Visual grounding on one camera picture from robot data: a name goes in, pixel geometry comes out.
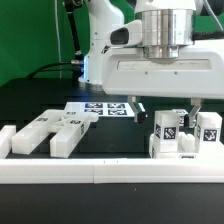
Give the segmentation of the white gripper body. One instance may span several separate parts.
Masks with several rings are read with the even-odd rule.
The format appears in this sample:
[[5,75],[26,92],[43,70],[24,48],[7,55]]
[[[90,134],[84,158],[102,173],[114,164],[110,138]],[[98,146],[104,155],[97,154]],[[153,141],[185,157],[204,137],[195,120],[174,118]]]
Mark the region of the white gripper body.
[[224,98],[224,41],[197,41],[175,59],[146,59],[140,48],[103,56],[106,93],[174,98]]

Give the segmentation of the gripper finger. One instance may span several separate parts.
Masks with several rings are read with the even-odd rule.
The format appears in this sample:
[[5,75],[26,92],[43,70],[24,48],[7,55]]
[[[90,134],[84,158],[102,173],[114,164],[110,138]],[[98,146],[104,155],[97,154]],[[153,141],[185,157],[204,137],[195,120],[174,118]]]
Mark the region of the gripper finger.
[[191,99],[191,106],[192,109],[189,114],[184,116],[184,126],[186,128],[194,128],[196,124],[196,115],[200,111],[203,104],[202,98],[192,98]]
[[129,96],[128,104],[134,113],[134,121],[142,124],[146,119],[146,112],[139,104],[139,98],[137,96]]

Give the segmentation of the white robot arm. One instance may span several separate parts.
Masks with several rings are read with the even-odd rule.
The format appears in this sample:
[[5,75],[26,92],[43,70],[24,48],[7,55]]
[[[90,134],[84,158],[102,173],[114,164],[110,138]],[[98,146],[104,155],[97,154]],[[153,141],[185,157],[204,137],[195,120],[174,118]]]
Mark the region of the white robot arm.
[[140,96],[189,98],[187,125],[204,99],[224,99],[224,29],[198,33],[197,15],[216,19],[224,0],[126,0],[135,19],[124,22],[109,0],[67,0],[66,11],[85,5],[90,23],[90,51],[76,51],[79,82],[108,94],[126,95],[140,123]]

